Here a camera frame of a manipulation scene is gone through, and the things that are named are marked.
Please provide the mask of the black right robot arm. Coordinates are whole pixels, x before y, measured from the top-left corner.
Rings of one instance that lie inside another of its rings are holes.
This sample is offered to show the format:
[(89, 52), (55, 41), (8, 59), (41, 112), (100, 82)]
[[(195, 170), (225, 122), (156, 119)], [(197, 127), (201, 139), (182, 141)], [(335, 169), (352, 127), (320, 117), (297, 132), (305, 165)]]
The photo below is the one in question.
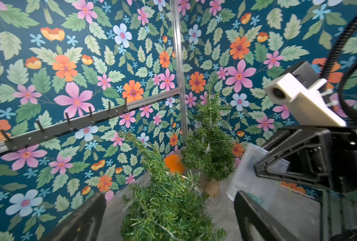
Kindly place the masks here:
[(356, 29), (357, 15), (335, 42), (321, 73), (303, 61), (265, 87), (269, 98), (285, 105), (298, 125), (280, 128), (264, 144), (267, 154), (254, 167), (258, 177), (339, 193), (357, 190), (357, 109), (343, 95), (357, 62), (342, 77), (338, 100), (326, 97), (326, 84), (340, 54), (356, 50)]

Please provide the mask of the clear battery box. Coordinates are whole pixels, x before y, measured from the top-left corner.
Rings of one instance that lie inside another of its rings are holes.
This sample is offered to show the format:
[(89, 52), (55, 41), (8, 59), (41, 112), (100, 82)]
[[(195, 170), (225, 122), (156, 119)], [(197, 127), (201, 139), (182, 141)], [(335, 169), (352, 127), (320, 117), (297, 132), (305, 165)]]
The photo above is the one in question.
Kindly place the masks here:
[(247, 146), (227, 188), (227, 196), (231, 201), (235, 201), (238, 191), (248, 194), (265, 210), (292, 201), (292, 192), (281, 187), (278, 181), (260, 178), (256, 175), (254, 167), (266, 154), (268, 151), (257, 145), (249, 144)]

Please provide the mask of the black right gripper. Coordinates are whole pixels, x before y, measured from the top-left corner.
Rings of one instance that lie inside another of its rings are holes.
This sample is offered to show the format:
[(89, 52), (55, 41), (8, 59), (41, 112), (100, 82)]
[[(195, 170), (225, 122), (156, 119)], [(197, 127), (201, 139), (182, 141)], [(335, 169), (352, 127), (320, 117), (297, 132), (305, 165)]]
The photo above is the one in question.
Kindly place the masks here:
[[(321, 147), (328, 169), (308, 150)], [(269, 153), (254, 166), (260, 178), (349, 193), (357, 190), (357, 125), (287, 126), (262, 148)]]

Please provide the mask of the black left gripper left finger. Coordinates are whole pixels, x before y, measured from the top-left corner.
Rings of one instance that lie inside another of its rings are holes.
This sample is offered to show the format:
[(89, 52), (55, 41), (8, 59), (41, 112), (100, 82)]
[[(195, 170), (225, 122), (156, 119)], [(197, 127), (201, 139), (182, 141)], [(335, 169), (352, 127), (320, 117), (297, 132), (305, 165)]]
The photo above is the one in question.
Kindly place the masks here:
[(94, 194), (42, 241), (95, 241), (97, 240), (106, 209), (104, 194)]

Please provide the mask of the green christmas tree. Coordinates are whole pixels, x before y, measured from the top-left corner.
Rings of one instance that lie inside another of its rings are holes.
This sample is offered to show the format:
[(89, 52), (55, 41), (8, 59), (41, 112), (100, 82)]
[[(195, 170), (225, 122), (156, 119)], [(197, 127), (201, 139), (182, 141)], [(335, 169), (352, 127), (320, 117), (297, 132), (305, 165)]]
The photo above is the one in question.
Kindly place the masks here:
[(120, 229), (125, 241), (223, 241), (207, 208), (207, 196), (198, 186), (199, 175), (172, 173), (157, 148), (142, 143), (132, 133), (121, 133), (136, 147), (149, 173), (147, 183), (131, 184), (124, 198), (127, 214)]
[(222, 104), (220, 92), (207, 97), (207, 103), (197, 109), (195, 119), (199, 126), (186, 138), (182, 152), (184, 166), (197, 169), (206, 179), (203, 187), (209, 197), (220, 193), (221, 182), (228, 179), (235, 169), (233, 140), (219, 126), (222, 114), (230, 107)]

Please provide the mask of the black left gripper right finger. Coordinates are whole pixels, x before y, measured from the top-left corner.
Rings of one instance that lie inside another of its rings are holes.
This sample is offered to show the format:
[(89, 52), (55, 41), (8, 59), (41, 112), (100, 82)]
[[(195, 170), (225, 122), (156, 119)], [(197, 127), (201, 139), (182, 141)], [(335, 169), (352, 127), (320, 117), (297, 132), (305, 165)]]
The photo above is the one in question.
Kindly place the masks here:
[(234, 209), (244, 241), (299, 240), (244, 191), (236, 193)]

